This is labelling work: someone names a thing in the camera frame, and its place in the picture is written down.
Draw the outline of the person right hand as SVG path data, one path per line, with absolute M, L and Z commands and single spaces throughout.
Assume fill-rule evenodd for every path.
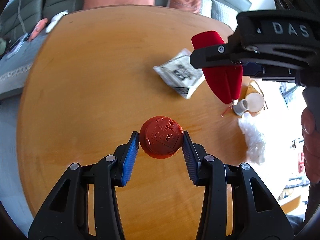
M 318 184 L 320 180 L 319 132 L 316 130 L 314 116 L 307 108 L 302 113 L 301 124 L 305 172 L 311 183 Z

